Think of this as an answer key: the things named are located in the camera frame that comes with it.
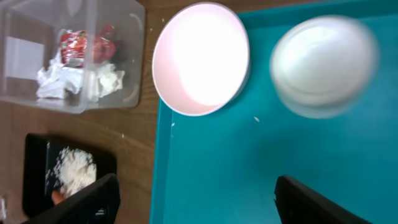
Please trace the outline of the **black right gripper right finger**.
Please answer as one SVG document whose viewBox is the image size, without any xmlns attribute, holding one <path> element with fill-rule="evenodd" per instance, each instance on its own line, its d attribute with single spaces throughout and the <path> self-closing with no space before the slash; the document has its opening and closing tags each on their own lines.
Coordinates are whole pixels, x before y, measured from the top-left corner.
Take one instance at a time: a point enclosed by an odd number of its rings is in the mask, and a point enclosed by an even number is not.
<svg viewBox="0 0 398 224">
<path fill-rule="evenodd" d="M 277 178 L 274 194 L 282 224 L 369 224 L 289 175 Z"/>
</svg>

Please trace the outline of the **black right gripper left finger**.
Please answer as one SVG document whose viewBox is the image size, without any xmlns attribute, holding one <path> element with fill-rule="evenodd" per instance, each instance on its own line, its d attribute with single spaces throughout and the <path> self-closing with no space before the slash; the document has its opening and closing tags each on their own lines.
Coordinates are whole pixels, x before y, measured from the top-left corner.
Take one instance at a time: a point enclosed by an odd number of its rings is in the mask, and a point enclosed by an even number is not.
<svg viewBox="0 0 398 224">
<path fill-rule="evenodd" d="M 120 204 L 119 181 L 110 173 L 23 224 L 93 223 L 100 210 L 103 223 L 114 223 Z"/>
</svg>

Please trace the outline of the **orange carrot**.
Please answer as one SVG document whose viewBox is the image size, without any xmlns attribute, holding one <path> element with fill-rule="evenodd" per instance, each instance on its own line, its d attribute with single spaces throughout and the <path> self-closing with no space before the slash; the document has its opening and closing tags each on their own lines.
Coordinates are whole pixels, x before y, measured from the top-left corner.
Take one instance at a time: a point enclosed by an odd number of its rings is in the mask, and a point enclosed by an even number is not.
<svg viewBox="0 0 398 224">
<path fill-rule="evenodd" d="M 55 205 L 58 205 L 65 200 L 65 197 L 58 190 L 54 190 L 52 192 L 51 198 Z"/>
</svg>

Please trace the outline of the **pile of rice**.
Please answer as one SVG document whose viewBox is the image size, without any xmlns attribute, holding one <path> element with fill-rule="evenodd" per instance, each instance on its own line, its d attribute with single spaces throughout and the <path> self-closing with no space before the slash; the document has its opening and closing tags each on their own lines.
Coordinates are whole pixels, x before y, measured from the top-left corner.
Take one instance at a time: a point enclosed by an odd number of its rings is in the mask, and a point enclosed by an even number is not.
<svg viewBox="0 0 398 224">
<path fill-rule="evenodd" d="M 54 164 L 45 175 L 46 194 L 58 190 L 68 198 L 96 181 L 97 166 L 89 152 L 64 147 L 56 154 Z"/>
</svg>

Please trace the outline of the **white napkin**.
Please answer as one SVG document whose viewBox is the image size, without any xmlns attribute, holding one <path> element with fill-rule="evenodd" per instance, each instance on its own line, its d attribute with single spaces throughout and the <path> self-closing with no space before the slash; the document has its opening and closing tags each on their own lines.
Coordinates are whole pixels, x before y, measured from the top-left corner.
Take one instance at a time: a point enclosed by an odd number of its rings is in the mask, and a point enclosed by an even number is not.
<svg viewBox="0 0 398 224">
<path fill-rule="evenodd" d="M 61 62 L 61 53 L 57 52 L 50 60 L 48 68 L 37 72 L 39 84 L 38 98 L 65 99 L 69 94 L 77 95 L 83 88 L 84 69 L 69 68 Z M 95 67 L 90 81 L 88 97 L 92 101 L 108 96 L 123 88 L 125 71 L 116 70 L 115 64 L 105 61 Z"/>
</svg>

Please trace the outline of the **white cup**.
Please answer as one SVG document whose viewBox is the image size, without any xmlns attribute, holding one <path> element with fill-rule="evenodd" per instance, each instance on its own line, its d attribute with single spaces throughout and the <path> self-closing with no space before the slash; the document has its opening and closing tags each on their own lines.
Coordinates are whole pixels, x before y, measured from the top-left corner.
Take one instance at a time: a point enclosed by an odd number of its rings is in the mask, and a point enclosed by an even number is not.
<svg viewBox="0 0 398 224">
<path fill-rule="evenodd" d="M 271 80 L 291 112 L 327 119 L 349 110 L 376 74 L 371 30 L 345 16 L 319 16 L 286 32 L 269 60 Z"/>
</svg>

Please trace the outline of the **red snack wrapper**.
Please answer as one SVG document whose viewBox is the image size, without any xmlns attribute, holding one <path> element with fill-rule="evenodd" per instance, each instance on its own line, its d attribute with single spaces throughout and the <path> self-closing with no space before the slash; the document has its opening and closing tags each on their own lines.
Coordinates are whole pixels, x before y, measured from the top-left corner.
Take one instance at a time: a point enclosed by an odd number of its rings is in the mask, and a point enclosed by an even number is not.
<svg viewBox="0 0 398 224">
<path fill-rule="evenodd" d="M 107 36 L 114 32 L 114 27 L 106 26 L 93 42 L 93 62 L 103 63 L 116 53 L 116 46 Z M 88 32 L 86 30 L 66 30 L 60 36 L 60 59 L 66 67 L 82 68 L 88 48 Z"/>
</svg>

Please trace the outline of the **pink bowl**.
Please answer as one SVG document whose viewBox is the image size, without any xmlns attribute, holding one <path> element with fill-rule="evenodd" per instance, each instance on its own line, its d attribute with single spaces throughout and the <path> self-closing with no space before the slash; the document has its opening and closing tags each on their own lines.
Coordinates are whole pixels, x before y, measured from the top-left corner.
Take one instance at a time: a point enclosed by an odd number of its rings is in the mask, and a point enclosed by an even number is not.
<svg viewBox="0 0 398 224">
<path fill-rule="evenodd" d="M 249 66 L 249 39 L 240 18 L 222 4 L 199 2 L 163 28 L 154 48 L 152 78 L 170 109 L 204 116 L 242 92 Z"/>
</svg>

